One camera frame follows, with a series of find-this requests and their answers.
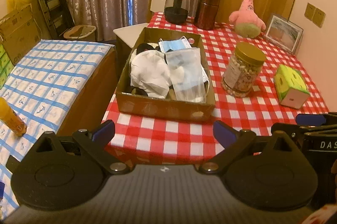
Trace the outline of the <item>clear plastic mask bag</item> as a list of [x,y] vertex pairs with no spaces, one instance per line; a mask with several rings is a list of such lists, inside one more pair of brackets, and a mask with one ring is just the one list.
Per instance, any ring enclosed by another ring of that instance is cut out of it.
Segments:
[[200,49],[192,47],[167,52],[166,62],[177,100],[205,103]]

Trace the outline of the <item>white face mask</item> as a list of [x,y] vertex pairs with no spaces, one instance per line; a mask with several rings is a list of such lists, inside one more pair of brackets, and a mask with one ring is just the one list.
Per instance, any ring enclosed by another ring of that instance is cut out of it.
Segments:
[[136,55],[130,63],[130,84],[144,90],[149,97],[165,99],[172,81],[164,54],[148,50]]

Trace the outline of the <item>black hair band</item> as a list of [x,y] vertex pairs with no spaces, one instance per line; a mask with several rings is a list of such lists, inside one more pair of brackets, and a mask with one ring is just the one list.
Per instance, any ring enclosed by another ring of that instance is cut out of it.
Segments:
[[148,50],[160,51],[160,47],[157,43],[142,43],[137,47],[136,55]]

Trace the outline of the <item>blue surgical mask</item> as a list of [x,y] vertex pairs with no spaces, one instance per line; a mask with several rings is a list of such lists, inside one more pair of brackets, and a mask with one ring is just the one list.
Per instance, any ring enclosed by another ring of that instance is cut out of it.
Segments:
[[164,41],[160,39],[158,45],[162,53],[192,48],[191,44],[185,36],[181,37],[180,39],[171,41]]

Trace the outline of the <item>green tissue box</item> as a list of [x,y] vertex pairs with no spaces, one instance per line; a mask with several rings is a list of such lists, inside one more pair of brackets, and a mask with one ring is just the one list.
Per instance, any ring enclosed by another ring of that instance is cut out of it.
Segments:
[[310,96],[301,72],[286,65],[277,68],[274,85],[279,104],[285,107],[300,109]]

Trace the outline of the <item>red white checkered tablecloth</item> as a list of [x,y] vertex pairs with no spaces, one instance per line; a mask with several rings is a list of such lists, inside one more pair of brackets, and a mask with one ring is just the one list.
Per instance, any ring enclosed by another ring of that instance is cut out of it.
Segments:
[[[252,44],[267,57],[262,72],[248,97],[235,98],[228,95],[221,85],[230,54],[242,40],[232,26],[220,23],[212,31],[205,31],[195,27],[192,19],[182,26],[173,25],[165,20],[163,13],[154,14],[149,25],[201,35],[215,92],[212,120],[219,119],[237,130],[251,129],[258,135],[268,135],[276,122],[294,123],[298,111],[279,104],[273,82],[281,64],[299,70],[310,92],[299,111],[306,114],[328,112],[323,97],[303,65],[261,37],[253,39]],[[104,119],[114,121],[116,127],[115,136],[106,150],[129,165],[199,163],[222,150],[213,136],[212,123],[176,122],[123,114],[118,110],[116,99],[110,101]]]

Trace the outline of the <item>brown cardboard box tray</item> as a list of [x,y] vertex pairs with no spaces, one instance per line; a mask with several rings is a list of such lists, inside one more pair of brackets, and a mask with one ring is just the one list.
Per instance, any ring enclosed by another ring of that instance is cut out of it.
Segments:
[[115,94],[121,113],[193,122],[210,119],[215,97],[201,35],[145,27]]

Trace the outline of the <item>nut jar with gold lid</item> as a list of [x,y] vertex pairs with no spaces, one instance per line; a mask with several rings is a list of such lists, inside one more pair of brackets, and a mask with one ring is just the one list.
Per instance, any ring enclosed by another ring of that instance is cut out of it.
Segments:
[[248,42],[237,43],[222,77],[224,90],[234,97],[246,97],[265,61],[266,55],[258,47]]

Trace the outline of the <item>blue white checkered cloth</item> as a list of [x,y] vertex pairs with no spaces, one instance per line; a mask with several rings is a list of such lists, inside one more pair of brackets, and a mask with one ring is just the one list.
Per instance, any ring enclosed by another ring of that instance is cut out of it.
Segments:
[[45,131],[71,135],[94,129],[106,117],[116,88],[115,46],[87,41],[42,40],[10,72],[4,98],[27,126],[17,137],[1,125],[1,217],[17,208],[9,156],[22,159]]

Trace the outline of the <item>orange juice bottle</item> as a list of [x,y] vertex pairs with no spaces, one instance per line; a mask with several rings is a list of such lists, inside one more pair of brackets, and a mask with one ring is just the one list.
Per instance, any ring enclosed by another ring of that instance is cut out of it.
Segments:
[[0,119],[11,131],[14,132],[15,135],[21,137],[26,133],[27,125],[2,97],[0,100]]

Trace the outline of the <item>pink starfish plush toy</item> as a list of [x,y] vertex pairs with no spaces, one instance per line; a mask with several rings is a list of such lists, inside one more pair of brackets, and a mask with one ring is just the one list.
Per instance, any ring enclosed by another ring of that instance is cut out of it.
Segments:
[[254,0],[243,0],[239,10],[230,14],[229,23],[235,33],[244,38],[256,38],[266,30],[266,24],[254,11]]

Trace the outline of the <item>beige waste bin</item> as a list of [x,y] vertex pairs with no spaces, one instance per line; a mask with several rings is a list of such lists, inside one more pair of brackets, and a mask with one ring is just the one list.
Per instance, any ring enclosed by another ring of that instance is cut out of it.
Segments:
[[93,25],[76,25],[67,30],[63,37],[73,41],[96,41],[96,27]]

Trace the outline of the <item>green tissue packs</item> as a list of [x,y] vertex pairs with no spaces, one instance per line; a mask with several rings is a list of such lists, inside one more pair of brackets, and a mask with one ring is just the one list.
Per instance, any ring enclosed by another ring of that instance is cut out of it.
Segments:
[[14,68],[5,48],[0,44],[0,89],[3,88],[9,74]]

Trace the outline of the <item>stacked cardboard boxes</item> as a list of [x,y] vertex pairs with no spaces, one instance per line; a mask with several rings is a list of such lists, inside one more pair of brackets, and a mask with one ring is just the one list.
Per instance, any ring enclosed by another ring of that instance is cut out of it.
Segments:
[[1,44],[15,66],[42,38],[31,4],[1,18]]

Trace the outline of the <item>brown cylindrical canister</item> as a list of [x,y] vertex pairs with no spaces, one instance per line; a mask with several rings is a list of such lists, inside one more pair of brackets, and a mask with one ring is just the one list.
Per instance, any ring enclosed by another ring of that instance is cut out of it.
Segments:
[[203,30],[212,30],[219,9],[220,0],[198,0],[194,25]]

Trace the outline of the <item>glass jar with dark base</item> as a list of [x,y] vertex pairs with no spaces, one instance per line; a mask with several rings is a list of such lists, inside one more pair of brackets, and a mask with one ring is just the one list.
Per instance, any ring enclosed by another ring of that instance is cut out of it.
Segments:
[[189,0],[166,0],[164,17],[169,23],[183,25],[189,14]]

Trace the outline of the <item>white wooden chair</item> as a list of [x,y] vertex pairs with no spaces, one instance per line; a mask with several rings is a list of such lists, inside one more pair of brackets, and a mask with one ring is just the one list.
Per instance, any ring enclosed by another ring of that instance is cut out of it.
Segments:
[[113,32],[116,35],[116,41],[125,46],[127,49],[132,49],[141,31],[148,26],[153,14],[156,12],[164,12],[165,3],[166,0],[149,0],[146,13],[146,23],[115,29]]

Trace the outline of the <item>acrylic picture frame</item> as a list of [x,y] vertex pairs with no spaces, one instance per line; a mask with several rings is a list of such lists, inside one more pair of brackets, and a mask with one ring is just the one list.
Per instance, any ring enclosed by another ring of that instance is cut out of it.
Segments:
[[300,26],[276,14],[271,16],[265,31],[268,41],[292,55],[296,53],[302,36],[303,29]]

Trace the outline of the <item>double wall socket plate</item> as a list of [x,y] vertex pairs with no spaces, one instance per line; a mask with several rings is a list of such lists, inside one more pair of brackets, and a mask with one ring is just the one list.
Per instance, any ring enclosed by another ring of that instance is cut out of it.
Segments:
[[314,23],[317,27],[321,28],[323,26],[326,14],[324,11],[320,10],[314,5],[307,3],[304,16],[312,23]]

